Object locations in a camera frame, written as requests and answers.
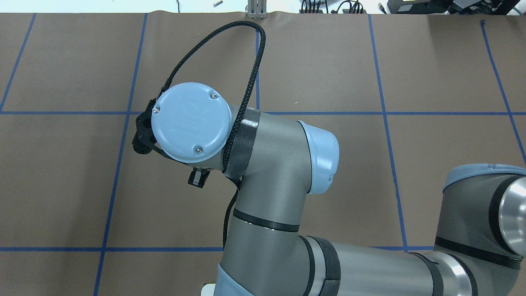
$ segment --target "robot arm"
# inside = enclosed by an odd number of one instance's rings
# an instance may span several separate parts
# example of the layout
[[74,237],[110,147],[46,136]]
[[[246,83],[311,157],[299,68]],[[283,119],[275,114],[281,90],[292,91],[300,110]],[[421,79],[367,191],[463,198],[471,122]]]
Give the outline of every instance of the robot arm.
[[336,137],[248,108],[225,165],[237,110],[209,86],[178,84],[138,117],[133,141],[138,153],[192,166],[192,185],[202,187],[211,170],[238,185],[215,296],[495,296],[513,287],[526,254],[525,169],[453,170],[435,249],[425,255],[298,236],[307,194],[332,183]]

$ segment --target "black cable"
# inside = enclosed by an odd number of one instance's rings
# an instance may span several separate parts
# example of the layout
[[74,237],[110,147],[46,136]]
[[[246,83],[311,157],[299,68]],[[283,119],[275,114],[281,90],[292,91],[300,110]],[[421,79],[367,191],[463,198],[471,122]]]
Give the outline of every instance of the black cable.
[[228,220],[230,220],[230,213],[232,212],[232,208],[234,207],[234,204],[237,201],[238,193],[239,193],[239,188],[236,188],[236,194],[234,194],[234,196],[230,200],[230,203],[228,203],[227,211],[225,212],[225,219],[223,220],[223,248],[225,247],[227,243]]
[[353,14],[363,13],[363,5],[359,2],[359,0],[356,0],[355,4],[352,6],[352,9],[349,10],[349,13],[353,13]]
[[232,130],[230,131],[230,134],[228,136],[227,142],[225,144],[225,149],[223,151],[223,169],[226,169],[228,165],[228,160],[230,159],[230,155],[232,153],[232,144],[234,142],[234,137],[236,136],[237,130],[239,129],[239,126],[241,124],[241,120],[243,120],[243,115],[245,114],[245,110],[248,106],[248,101],[250,100],[250,95],[252,94],[252,89],[254,88],[254,84],[256,82],[256,76],[258,74],[259,70],[259,64],[261,63],[261,59],[263,58],[263,51],[265,50],[265,40],[266,40],[266,34],[263,28],[253,22],[249,21],[237,21],[232,22],[230,24],[226,24],[222,26],[219,29],[216,29],[212,33],[208,34],[201,42],[199,42],[194,48],[192,48],[186,55],[183,57],[183,59],[177,64],[177,66],[174,68],[168,79],[166,79],[166,83],[161,88],[159,95],[157,98],[161,96],[161,94],[165,91],[167,91],[170,88],[170,85],[172,83],[172,80],[174,79],[175,74],[181,69],[181,67],[184,65],[184,63],[198,50],[200,49],[205,43],[207,43],[210,39],[212,39],[217,34],[233,28],[237,26],[248,26],[256,29],[256,31],[259,32],[260,40],[259,40],[259,49],[256,54],[256,59],[254,61],[254,66],[252,67],[252,72],[250,73],[250,77],[248,79],[247,88],[245,90],[245,95],[243,96],[243,100],[241,101],[241,104],[239,106],[239,111],[237,113],[236,119],[234,120],[234,124],[232,126]]
[[383,5],[381,3],[378,3],[378,9],[383,12],[384,14],[387,14],[387,11],[386,9],[383,7]]
[[343,1],[342,3],[340,3],[340,6],[338,6],[338,9],[335,10],[336,13],[338,13],[338,11],[340,11],[340,8],[341,8],[341,6],[342,6],[344,3],[349,3],[349,12],[350,12],[351,9],[352,9],[352,2],[354,2],[354,1],[345,0],[345,1]]

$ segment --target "blue tape line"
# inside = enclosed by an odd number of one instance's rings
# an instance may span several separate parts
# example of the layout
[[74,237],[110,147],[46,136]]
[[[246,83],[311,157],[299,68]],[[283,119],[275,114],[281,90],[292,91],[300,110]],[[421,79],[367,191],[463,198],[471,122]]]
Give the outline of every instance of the blue tape line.
[[106,248],[106,252],[222,252],[221,246],[195,247],[195,248]]
[[128,109],[127,109],[127,115],[124,122],[124,128],[123,128],[123,135],[120,139],[120,149],[119,149],[119,157],[117,159],[117,168],[115,168],[115,178],[113,180],[113,188],[112,188],[112,196],[109,200],[109,208],[108,208],[108,216],[106,218],[106,227],[104,229],[104,237],[102,242],[102,250],[100,252],[100,258],[99,258],[99,266],[97,269],[97,278],[95,279],[95,288],[93,291],[93,296],[98,295],[98,289],[100,286],[100,276],[102,275],[102,267],[104,265],[104,256],[106,253],[106,245],[108,243],[108,234],[109,234],[109,226],[112,221],[112,213],[113,213],[113,205],[115,202],[115,193],[117,192],[117,183],[119,180],[119,173],[120,173],[120,165],[123,159],[123,152],[124,152],[124,144],[126,143],[126,132],[128,130],[128,121],[130,117],[130,112],[132,111],[132,102],[133,102],[133,95],[135,91],[135,83],[137,81],[137,72],[139,71],[139,62],[140,62],[140,55],[143,50],[143,41],[144,41],[144,32],[146,30],[146,21],[148,20],[148,14],[144,14],[144,20],[143,20],[143,29],[140,34],[140,41],[139,41],[139,49],[137,51],[137,60],[135,61],[135,70],[133,73],[133,80],[131,82],[131,90],[130,90],[130,96],[128,99]]
[[387,115],[508,115],[507,112],[398,112],[389,111]]
[[371,248],[388,250],[388,251],[405,251],[406,250],[406,247],[404,246],[372,246]]
[[517,138],[519,149],[521,150],[522,160],[526,164],[526,154],[524,153],[524,147],[522,146],[521,137],[519,136],[519,131],[517,130],[517,127],[515,126],[515,120],[513,119],[513,115],[511,113],[510,104],[508,103],[508,98],[506,98],[506,93],[504,92],[504,87],[502,86],[502,82],[500,80],[499,71],[497,71],[497,67],[495,66],[495,61],[493,60],[493,55],[491,54],[490,44],[488,42],[488,36],[486,34],[485,20],[480,21],[480,27],[482,28],[482,36],[484,36],[484,42],[486,43],[486,49],[488,50],[488,56],[490,58],[491,66],[493,67],[493,71],[495,72],[495,77],[497,78],[497,82],[499,83],[499,89],[500,89],[500,93],[502,94],[502,99],[504,100],[504,104],[506,105],[506,110],[508,110],[508,115],[510,117],[511,126],[513,127],[513,132],[515,133],[515,137]]
[[387,122],[386,104],[383,99],[382,80],[380,78],[380,67],[378,66],[378,55],[376,52],[376,44],[375,44],[375,33],[372,28],[371,15],[368,14],[367,16],[369,17],[369,31],[371,32],[372,53],[375,58],[376,78],[378,80],[378,91],[380,93],[380,102],[382,103],[383,124],[386,129],[387,147],[389,149],[389,159],[391,161],[391,172],[393,175],[394,190],[396,193],[396,199],[397,199],[397,204],[398,204],[398,218],[400,220],[400,231],[402,232],[403,246],[407,247],[406,227],[403,222],[402,203],[400,202],[400,191],[398,190],[398,178],[396,176],[396,168],[394,165],[395,158],[393,156],[393,149],[391,146],[391,135],[389,133],[389,123]]
[[16,69],[18,68],[18,64],[20,63],[20,59],[22,58],[24,49],[26,48],[27,40],[29,39],[29,34],[31,33],[31,29],[33,28],[35,19],[36,19],[36,13],[34,13],[33,17],[31,18],[31,22],[29,23],[29,28],[27,28],[26,37],[24,38],[24,42],[22,43],[20,52],[18,52],[18,57],[16,58],[15,66],[13,67],[13,71],[11,72],[11,76],[9,77],[9,82],[7,82],[7,87],[5,88],[4,96],[2,97],[2,102],[0,103],[0,111],[2,111],[2,109],[4,108],[4,104],[7,99],[7,95],[9,94],[9,89],[11,88],[11,84],[13,83],[13,78],[15,78]]
[[128,115],[126,111],[2,111],[4,115]]
[[409,245],[406,248],[407,251],[429,251],[433,249],[433,245]]
[[265,112],[270,115],[382,115],[382,112],[332,112],[332,111],[274,111]]
[[[256,55],[259,50],[259,32],[256,31]],[[259,110],[259,69],[258,74],[256,75],[256,109]]]
[[[140,115],[141,111],[0,111],[0,115]],[[378,111],[269,111],[271,115],[383,115]],[[414,112],[386,111],[387,115],[462,115],[462,116],[508,116],[508,112]],[[511,112],[526,115],[526,112]]]
[[76,248],[57,246],[0,246],[0,252],[100,252],[102,248]]

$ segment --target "light blue end cap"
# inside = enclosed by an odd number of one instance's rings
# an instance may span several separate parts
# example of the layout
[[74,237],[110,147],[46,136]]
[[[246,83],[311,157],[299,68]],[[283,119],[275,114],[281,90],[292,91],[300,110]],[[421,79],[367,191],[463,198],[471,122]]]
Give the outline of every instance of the light blue end cap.
[[487,174],[519,174],[526,175],[526,169],[507,164],[474,163],[455,167],[449,172],[444,189],[456,181],[469,177]]
[[151,128],[159,145],[184,163],[205,161],[221,151],[231,121],[225,99],[213,88],[196,82],[170,87],[151,114]]
[[254,296],[231,278],[223,268],[221,268],[221,265],[217,265],[217,269],[219,273],[217,274],[214,296]]
[[338,169],[340,146],[336,137],[326,130],[298,120],[303,127],[310,150],[312,183],[309,194],[322,194],[329,189]]

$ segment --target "black band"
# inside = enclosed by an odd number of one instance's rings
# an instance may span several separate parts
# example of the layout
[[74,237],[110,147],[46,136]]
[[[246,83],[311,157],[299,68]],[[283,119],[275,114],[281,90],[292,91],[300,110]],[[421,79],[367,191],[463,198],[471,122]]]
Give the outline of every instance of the black band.
[[252,223],[257,226],[275,229],[279,231],[285,231],[285,232],[298,232],[299,231],[299,225],[284,224],[284,223],[261,219],[261,218],[254,217],[252,215],[243,213],[235,208],[234,208],[234,217],[241,219],[245,222]]
[[248,167],[252,156],[256,132],[259,127],[260,111],[247,108],[232,143],[232,150],[228,165],[225,168],[225,176],[236,182],[241,179]]
[[472,246],[468,246],[468,245],[461,244],[458,242],[446,240],[438,236],[436,237],[434,244],[442,248],[445,248],[451,251],[455,251],[455,252],[459,252],[464,255],[467,255],[473,258],[477,258],[480,260],[488,261],[488,262],[491,262],[491,263],[494,263],[500,266],[513,268],[517,270],[521,269],[522,259],[515,259],[512,257],[489,252],[486,250],[477,249]]
[[453,257],[453,259],[455,259],[460,264],[460,266],[462,266],[462,268],[464,269],[464,271],[469,277],[469,282],[471,283],[471,296],[478,296],[479,288],[477,286],[477,281],[475,279],[475,276],[473,275],[473,272],[471,272],[471,269],[469,269],[469,267],[462,260],[460,260],[460,258],[458,258],[457,256],[451,253],[445,253],[445,254]]
[[444,295],[444,280],[442,279],[442,274],[440,273],[440,270],[437,267],[436,263],[433,263],[429,261],[424,255],[419,253],[412,253],[420,258],[429,268],[429,272],[431,272],[431,279],[433,280],[433,294],[431,296],[443,296]]
[[314,274],[316,271],[315,263],[314,263],[314,253],[312,252],[312,247],[310,246],[309,241],[307,241],[306,238],[304,238],[301,235],[298,235],[301,240],[305,243],[305,246],[307,247],[307,253],[309,253],[309,281],[307,282],[307,287],[305,288],[305,292],[303,293],[303,296],[308,296],[310,293],[310,290],[312,289],[312,285],[314,284]]
[[509,177],[506,180],[502,181],[502,183],[500,183],[500,185],[495,190],[493,197],[491,198],[491,202],[489,206],[488,220],[490,223],[491,233],[493,233],[493,237],[499,243],[500,247],[502,247],[505,251],[511,254],[516,254],[516,253],[510,249],[508,244],[506,244],[506,241],[504,240],[504,237],[502,236],[502,233],[500,232],[499,207],[500,207],[500,202],[502,201],[502,196],[504,195],[504,192],[506,191],[506,189],[508,189],[511,183],[515,182],[516,180],[522,177],[524,176],[516,175],[513,177]]
[[338,253],[334,246],[326,239],[311,236],[321,247],[325,259],[325,280],[318,296],[332,296],[340,290],[341,267]]

